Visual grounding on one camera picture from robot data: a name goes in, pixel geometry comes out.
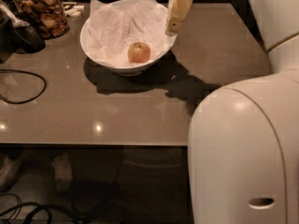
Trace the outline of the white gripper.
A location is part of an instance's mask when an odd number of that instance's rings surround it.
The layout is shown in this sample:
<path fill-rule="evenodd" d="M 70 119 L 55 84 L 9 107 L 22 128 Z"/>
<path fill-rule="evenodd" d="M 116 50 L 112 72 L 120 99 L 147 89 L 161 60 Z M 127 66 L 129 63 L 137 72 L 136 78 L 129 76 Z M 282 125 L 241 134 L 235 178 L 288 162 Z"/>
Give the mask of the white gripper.
<path fill-rule="evenodd" d="M 167 35 L 175 35 L 178 33 L 191 6 L 192 0 L 169 0 L 168 16 L 165 24 L 165 33 Z"/>

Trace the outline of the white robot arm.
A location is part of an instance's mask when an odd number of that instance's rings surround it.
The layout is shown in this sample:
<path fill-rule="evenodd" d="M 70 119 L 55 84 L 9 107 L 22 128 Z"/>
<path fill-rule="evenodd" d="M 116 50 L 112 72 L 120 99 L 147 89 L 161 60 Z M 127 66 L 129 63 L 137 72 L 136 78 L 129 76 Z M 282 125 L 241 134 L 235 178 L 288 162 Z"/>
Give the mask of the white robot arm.
<path fill-rule="evenodd" d="M 299 224 L 299 0 L 249 0 L 272 73 L 221 87 L 188 135 L 194 224 Z"/>

